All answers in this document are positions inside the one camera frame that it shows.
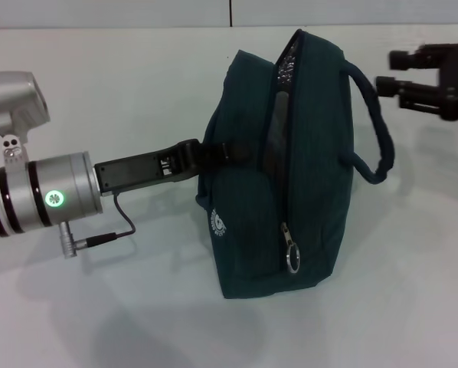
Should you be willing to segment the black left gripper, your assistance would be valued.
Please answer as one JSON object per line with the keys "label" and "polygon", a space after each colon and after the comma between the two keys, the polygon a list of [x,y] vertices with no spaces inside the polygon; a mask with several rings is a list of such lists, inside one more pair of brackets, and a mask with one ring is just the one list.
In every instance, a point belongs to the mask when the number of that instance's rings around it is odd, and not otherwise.
{"label": "black left gripper", "polygon": [[166,149],[128,156],[94,165],[102,196],[180,182],[196,176],[199,166],[245,163],[250,147],[238,142],[200,143],[185,140]]}

